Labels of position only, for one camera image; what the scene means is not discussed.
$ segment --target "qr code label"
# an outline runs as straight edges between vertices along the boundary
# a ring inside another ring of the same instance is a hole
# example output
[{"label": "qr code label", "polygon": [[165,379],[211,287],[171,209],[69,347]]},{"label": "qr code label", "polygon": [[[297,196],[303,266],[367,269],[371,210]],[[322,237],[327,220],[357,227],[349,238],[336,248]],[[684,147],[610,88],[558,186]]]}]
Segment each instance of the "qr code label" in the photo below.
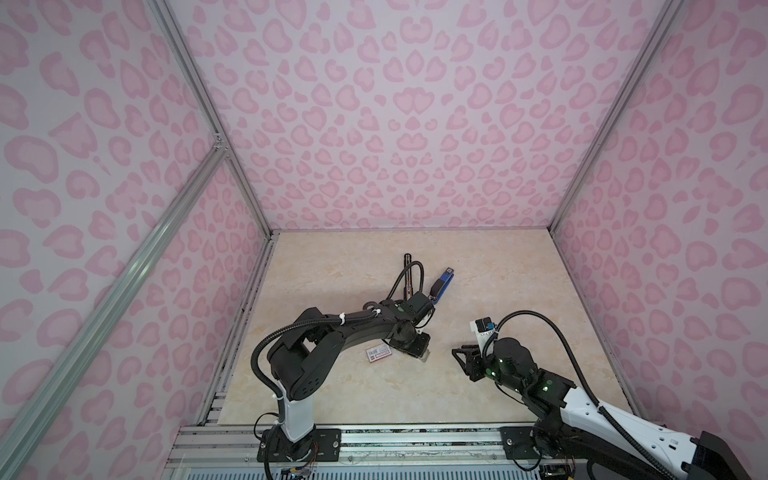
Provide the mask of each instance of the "qr code label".
[{"label": "qr code label", "polygon": [[366,354],[368,355],[368,361],[373,363],[376,360],[381,360],[386,356],[392,355],[392,350],[389,349],[389,345],[382,343],[381,345],[367,349]]}]

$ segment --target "beige table surface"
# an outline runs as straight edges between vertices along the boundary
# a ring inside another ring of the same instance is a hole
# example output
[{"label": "beige table surface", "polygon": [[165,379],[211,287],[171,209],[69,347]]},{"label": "beige table surface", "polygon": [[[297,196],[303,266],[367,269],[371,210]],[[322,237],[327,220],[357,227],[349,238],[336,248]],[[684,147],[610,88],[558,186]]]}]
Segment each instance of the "beige table surface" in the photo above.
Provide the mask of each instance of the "beige table surface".
[{"label": "beige table surface", "polygon": [[[535,417],[496,390],[493,382],[470,382],[451,349],[476,343],[469,322],[499,321],[515,310],[537,310],[565,334],[595,394],[630,411],[584,307],[546,230],[282,233],[263,281],[247,336],[219,417],[219,425],[253,424],[276,411],[272,392],[250,369],[254,346],[292,323],[306,308],[354,312],[368,300],[386,298],[411,253],[425,267],[424,288],[445,271],[455,277],[425,331],[432,336],[426,362],[394,352],[369,363],[365,350],[378,340],[339,355],[314,394],[315,422],[433,423],[523,422]],[[418,269],[414,269],[418,288]],[[402,285],[395,298],[402,298]],[[534,361],[578,383],[557,336],[541,320],[519,316],[507,322]],[[260,357],[269,372],[266,350]]]}]

